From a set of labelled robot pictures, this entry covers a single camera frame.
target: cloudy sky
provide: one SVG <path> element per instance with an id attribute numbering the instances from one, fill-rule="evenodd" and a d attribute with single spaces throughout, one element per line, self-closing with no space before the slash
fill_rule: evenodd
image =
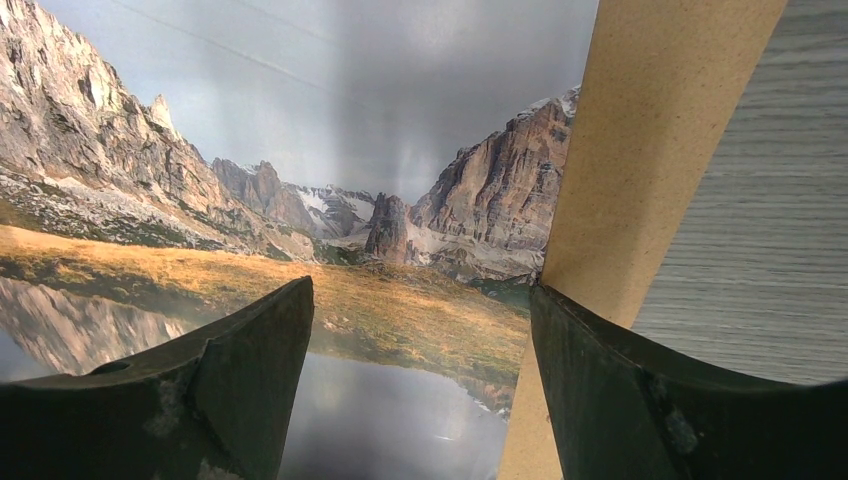
<path id="1" fill-rule="evenodd" d="M 38 0 L 207 160 L 415 201 L 580 83 L 598 0 Z"/>

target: grassy slope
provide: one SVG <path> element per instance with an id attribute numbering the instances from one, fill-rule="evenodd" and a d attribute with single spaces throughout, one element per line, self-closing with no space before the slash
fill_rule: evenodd
<path id="1" fill-rule="evenodd" d="M 120 246 L 7 226 L 0 226 L 0 275 L 198 324 L 310 275 L 311 350 L 508 387 L 515 385 L 529 327 L 520 311 L 424 268 Z"/>

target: gray wood surface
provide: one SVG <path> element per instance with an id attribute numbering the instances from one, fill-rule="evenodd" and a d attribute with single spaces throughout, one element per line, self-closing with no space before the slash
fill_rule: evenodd
<path id="1" fill-rule="evenodd" d="M 848 1 L 790 0 L 634 330 L 717 365 L 848 377 Z"/>

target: poster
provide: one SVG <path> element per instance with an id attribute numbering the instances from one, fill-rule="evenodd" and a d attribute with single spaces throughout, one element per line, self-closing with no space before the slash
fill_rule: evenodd
<path id="1" fill-rule="evenodd" d="M 280 478 L 495 478 L 595 9 L 0 4 L 0 379 L 310 275 Z"/>

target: mountain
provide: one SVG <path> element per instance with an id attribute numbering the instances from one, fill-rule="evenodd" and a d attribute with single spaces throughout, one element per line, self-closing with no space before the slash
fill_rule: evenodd
<path id="1" fill-rule="evenodd" d="M 391 197 L 391 215 L 378 218 L 375 210 L 366 252 L 462 281 L 533 273 L 542 264 L 579 96 L 578 86 L 537 102 L 504 131 L 459 150 L 414 206 Z"/>
<path id="2" fill-rule="evenodd" d="M 339 238 L 361 233 L 374 210 L 368 192 L 351 192 L 333 185 L 310 188 L 280 181 L 268 162 L 242 167 L 216 158 L 212 170 L 229 191 L 254 211 L 307 231 L 316 238 Z"/>
<path id="3" fill-rule="evenodd" d="M 313 259 L 307 236 L 218 180 L 174 128 L 165 98 L 142 104 L 41 7 L 0 2 L 0 45 L 0 216 L 118 243 Z"/>

